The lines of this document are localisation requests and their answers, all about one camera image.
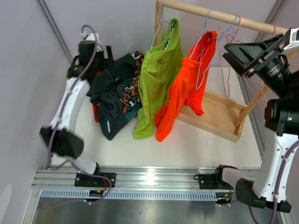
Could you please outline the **black shorts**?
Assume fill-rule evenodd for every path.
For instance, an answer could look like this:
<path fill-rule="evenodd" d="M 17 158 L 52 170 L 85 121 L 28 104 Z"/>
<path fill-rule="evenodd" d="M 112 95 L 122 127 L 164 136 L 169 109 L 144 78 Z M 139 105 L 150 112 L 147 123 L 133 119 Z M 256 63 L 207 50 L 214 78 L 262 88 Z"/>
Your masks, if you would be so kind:
<path fill-rule="evenodd" d="M 128 53 L 115 61 L 114 69 L 101 72 L 86 94 L 92 104 L 99 106 L 97 118 L 108 140 L 112 140 L 128 123 L 123 111 L 123 92 L 132 81 L 135 70 L 135 59 Z"/>

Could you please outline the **blue hanger of black shorts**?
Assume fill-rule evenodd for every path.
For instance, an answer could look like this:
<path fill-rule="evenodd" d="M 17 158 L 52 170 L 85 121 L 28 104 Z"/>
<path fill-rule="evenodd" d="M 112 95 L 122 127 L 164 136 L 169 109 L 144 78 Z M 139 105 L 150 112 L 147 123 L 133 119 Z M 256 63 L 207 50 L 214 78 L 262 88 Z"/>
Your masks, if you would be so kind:
<path fill-rule="evenodd" d="M 216 51 L 210 61 L 210 63 L 208 64 L 208 66 L 205 68 L 205 70 L 203 71 L 203 77 L 202 79 L 200 80 L 199 82 L 199 72 L 201 70 L 201 65 L 199 66 L 199 70 L 198 70 L 198 79 L 197 79 L 197 82 L 196 82 L 196 90 L 198 90 L 202 85 L 203 85 L 203 82 L 204 82 L 204 79 L 206 77 L 206 73 L 208 71 L 208 69 L 210 68 L 214 58 L 217 56 L 218 52 L 219 52 L 219 49 L 220 49 L 220 43 L 222 42 L 222 40 L 224 39 L 224 37 L 228 34 L 228 32 L 231 30 L 231 28 L 236 24 L 236 22 L 238 21 L 238 19 L 240 19 L 240 16 L 239 15 L 236 15 L 235 17 L 235 20 L 234 22 L 232 23 L 232 25 L 230 25 L 229 28 L 227 28 L 223 34 L 220 35 L 219 38 L 216 38 Z"/>

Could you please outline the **orange grey camouflage shorts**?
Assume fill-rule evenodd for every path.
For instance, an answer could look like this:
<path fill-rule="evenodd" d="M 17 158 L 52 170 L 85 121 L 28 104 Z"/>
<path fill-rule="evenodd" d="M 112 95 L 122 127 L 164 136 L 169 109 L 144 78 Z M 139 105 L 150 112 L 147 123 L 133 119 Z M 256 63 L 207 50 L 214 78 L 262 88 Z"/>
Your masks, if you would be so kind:
<path fill-rule="evenodd" d="M 125 105 L 123 109 L 124 113 L 126 113 L 126 111 L 130 108 L 140 109 L 142 106 L 138 87 L 144 54 L 137 50 L 132 54 L 132 57 L 135 59 L 136 69 L 132 81 L 127 87 L 124 88 L 123 91 L 123 100 Z"/>

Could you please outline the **lime green shorts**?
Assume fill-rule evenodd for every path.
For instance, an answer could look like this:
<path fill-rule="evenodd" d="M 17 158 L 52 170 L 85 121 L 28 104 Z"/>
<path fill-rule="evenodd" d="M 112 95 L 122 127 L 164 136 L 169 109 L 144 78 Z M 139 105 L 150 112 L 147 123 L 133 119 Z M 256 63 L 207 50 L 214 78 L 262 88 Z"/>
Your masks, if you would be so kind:
<path fill-rule="evenodd" d="M 152 46 L 144 57 L 138 82 L 142 107 L 137 114 L 135 139 L 145 139 L 154 134 L 154 117 L 169 99 L 168 91 L 180 71 L 183 56 L 179 21 L 173 18 L 162 42 Z"/>

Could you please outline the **blue hanger of green shorts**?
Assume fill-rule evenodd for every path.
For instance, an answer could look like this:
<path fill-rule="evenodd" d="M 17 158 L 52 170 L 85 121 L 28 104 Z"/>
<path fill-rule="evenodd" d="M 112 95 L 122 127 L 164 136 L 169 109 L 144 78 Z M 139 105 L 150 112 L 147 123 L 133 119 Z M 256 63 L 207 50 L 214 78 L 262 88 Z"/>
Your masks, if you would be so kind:
<path fill-rule="evenodd" d="M 154 35 L 154 38 L 153 38 L 153 41 L 152 41 L 152 44 L 150 46 L 150 49 L 149 49 L 149 52 L 152 53 L 153 52 L 153 47 L 154 47 L 154 44 L 158 45 L 158 37 L 160 35 L 160 31 L 162 31 L 162 26 L 164 23 L 167 23 L 169 25 L 169 28 L 171 29 L 171 34 L 169 37 L 166 38 L 166 43 L 163 44 L 162 48 L 160 49 L 161 51 L 165 51 L 169 48 L 170 46 L 170 42 L 173 38 L 173 32 L 175 30 L 175 26 L 176 26 L 176 22 L 170 22 L 170 21 L 163 21 L 163 0 L 160 1 L 159 3 L 159 20 L 158 20 L 158 27 L 156 28 L 156 31 L 155 31 L 155 35 Z"/>

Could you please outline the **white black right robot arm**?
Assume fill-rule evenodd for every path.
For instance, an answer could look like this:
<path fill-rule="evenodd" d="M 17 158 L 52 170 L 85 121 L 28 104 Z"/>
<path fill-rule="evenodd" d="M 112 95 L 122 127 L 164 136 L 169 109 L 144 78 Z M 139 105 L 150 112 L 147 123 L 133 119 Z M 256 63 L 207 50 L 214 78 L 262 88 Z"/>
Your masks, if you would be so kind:
<path fill-rule="evenodd" d="M 289 29 L 271 39 L 255 43 L 225 45 L 225 60 L 240 76 L 259 78 L 277 95 L 264 110 L 268 135 L 262 164 L 255 181 L 237 168 L 220 165 L 215 170 L 214 185 L 235 189 L 239 202 L 251 207 L 268 207 L 290 212 L 286 183 L 294 154 L 299 145 L 299 74 L 290 72 L 285 51 L 299 46 L 299 31 Z"/>

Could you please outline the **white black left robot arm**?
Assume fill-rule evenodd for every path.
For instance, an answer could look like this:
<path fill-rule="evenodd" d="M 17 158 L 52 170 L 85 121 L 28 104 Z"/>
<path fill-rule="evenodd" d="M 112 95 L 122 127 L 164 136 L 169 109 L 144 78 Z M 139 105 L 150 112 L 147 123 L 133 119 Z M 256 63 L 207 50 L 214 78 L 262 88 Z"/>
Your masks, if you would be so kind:
<path fill-rule="evenodd" d="M 48 126 L 40 129 L 40 135 L 48 147 L 46 167 L 52 166 L 52 155 L 60 156 L 84 173 L 85 181 L 92 187 L 101 182 L 100 167 L 84 152 L 84 141 L 75 134 L 75 127 L 92 81 L 102 71 L 114 67 L 110 45 L 103 50 L 97 41 L 80 41 L 78 55 L 67 71 L 66 88 L 56 115 Z"/>

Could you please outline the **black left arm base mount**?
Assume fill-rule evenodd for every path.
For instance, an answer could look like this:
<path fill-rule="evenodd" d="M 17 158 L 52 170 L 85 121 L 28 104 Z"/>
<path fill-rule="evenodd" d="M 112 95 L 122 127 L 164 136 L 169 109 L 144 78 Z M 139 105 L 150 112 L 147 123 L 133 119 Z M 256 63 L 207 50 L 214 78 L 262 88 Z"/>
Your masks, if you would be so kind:
<path fill-rule="evenodd" d="M 112 188 L 114 188 L 116 183 L 116 173 L 102 173 L 102 175 L 111 181 Z M 91 187 L 107 188 L 109 186 L 109 183 L 106 179 L 103 178 L 96 178 L 96 177 L 91 177 L 89 175 L 77 173 L 74 186 L 90 187 L 90 188 Z"/>

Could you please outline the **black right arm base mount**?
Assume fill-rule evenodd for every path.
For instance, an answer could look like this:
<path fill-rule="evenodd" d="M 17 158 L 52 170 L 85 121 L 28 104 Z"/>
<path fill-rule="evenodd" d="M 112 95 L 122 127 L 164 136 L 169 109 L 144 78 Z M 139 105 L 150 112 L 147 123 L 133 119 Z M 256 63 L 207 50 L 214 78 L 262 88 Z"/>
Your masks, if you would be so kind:
<path fill-rule="evenodd" d="M 196 174 L 193 179 L 199 183 L 200 189 L 228 189 L 228 185 L 217 181 L 215 174 Z"/>

